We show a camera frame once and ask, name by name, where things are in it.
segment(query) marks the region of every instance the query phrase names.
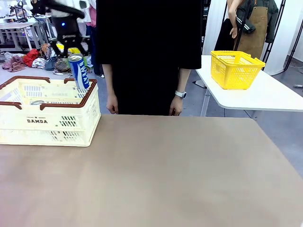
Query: white wall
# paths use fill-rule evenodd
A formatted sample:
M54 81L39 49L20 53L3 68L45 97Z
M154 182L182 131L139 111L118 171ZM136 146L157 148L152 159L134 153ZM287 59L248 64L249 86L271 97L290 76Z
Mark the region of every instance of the white wall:
M0 16L3 17L9 13L7 0L0 0Z
M208 11L206 32L202 54L210 55L214 50L220 33L226 0L212 0Z
M290 49L289 49L288 55L291 54L291 50L293 49L294 42L295 42L295 40L297 38L297 35L298 35L298 32L299 32L302 20L303 20L303 8L301 10L301 14L300 14L300 17L299 17L297 28L296 28L295 33L294 33L294 38L293 38L292 44L290 45ZM300 61L303 61L303 32L301 33L301 36L300 36L297 48L296 48L296 50L294 52L294 58L296 58L296 59L298 59Z
M281 0L276 0L276 4L279 8ZM276 39L264 69L269 75L276 75L283 71L302 7L302 0L286 0Z

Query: basket handle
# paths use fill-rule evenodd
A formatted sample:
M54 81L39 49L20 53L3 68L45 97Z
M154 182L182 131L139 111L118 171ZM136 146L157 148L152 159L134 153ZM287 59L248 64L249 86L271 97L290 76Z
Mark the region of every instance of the basket handle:
M19 110L22 110L21 103L15 103L15 102L0 102L0 105L13 105L17 107Z
M243 52L243 51L211 51L211 55L217 56L217 55L219 55L220 52L221 52L221 53L235 53L235 52L240 52L240 53L245 54L245 55L248 56L248 57L251 57L250 54L245 53L245 52Z
M263 62L263 61L261 61L261 60L260 60L260 59L258 59L258 58L255 58L255 61L259 62L259 63L260 63L260 65L261 65L262 67L265 67L265 66L266 66L266 63L265 63L265 62Z
M48 83L51 83L49 77L27 77L27 76L15 76L12 77L11 79L9 79L8 81L6 81L5 83L0 85L0 89L4 88L5 86L7 86L8 84L10 84L11 82L13 82L16 79L42 79L45 80Z
M79 104L49 104L49 103L43 103L40 105L40 110L44 110L44 108L46 107L67 107L67 108L82 108L90 94L92 93L93 89L95 88L96 84L97 84L97 80L96 79L89 79L90 82L92 82L92 84L90 85L90 88L88 90L88 92L86 93L86 95L83 97L83 99L81 100L81 102ZM68 81L75 81L75 79L64 79L64 83L66 84Z

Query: white desk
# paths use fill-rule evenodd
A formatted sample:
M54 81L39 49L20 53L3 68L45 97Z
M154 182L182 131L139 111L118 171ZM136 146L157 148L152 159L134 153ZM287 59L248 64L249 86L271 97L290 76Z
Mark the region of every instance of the white desk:
M201 116L206 116L210 95L225 109L303 112L303 97L264 71L247 90L222 89L211 77L211 56L202 56L202 68L197 73L207 86Z
M32 49L32 45L30 43L28 34L27 34L27 29L26 27L30 27L32 34L33 34L33 39L35 42L35 46L37 49L40 48L40 45L38 43L38 38L36 36L36 32L34 30L34 27L37 27L37 32L38 32L38 38L40 40L40 43L43 44L43 38L42 38L42 34L41 34L41 30L39 27L39 24L37 22L25 22L25 23L17 23L17 22L10 22L10 23L2 23L0 24L0 40L2 43L5 43L4 37L3 37L3 33L5 32L7 35L8 33L11 33L13 42L15 44L15 48L2 48L2 51L22 51L23 49L19 46L18 41L17 41L17 35L18 33L24 32L25 33L25 38L27 40L27 44L29 47L29 50Z

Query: dark jacket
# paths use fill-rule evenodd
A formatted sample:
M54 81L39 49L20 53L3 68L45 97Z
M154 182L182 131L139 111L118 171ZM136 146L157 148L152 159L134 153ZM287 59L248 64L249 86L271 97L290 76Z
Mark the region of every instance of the dark jacket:
M238 28L242 25L242 20L245 16L245 8L246 8L247 0L245 0L242 5L237 10L237 26ZM255 1L251 1L247 20L244 25L243 31L245 33L252 33L256 28L253 24L250 23L249 18L251 16L252 10L255 6ZM278 17L279 9L276 6L276 3L274 0L257 0L257 7L258 6L264 6L268 7L267 11L267 35L266 35L266 43L272 43L274 41L275 36L275 28L276 28L276 20Z

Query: brown basket rim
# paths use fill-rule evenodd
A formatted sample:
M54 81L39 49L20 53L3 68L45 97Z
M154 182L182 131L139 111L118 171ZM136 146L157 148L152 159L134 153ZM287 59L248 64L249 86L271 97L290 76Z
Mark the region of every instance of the brown basket rim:
M14 76L11 79L9 79L8 81L1 84L0 90L3 89L4 87L6 87L8 84L15 81L16 79L41 79L41 80L45 80L48 83L51 83L49 77ZM66 84L69 81L75 81L75 79L65 78L64 84ZM89 81L92 82L92 84L91 84L88 92L86 93L86 95L83 97L83 99L81 100L81 102L79 104L47 104L47 103L43 103L40 105L40 110L44 110L46 107L82 108L86 104L90 94L92 93L92 91L94 90L94 88L97 84L96 79L89 79ZM19 110L22 110L22 104L20 102L0 102L0 105L13 105L13 106L17 107Z

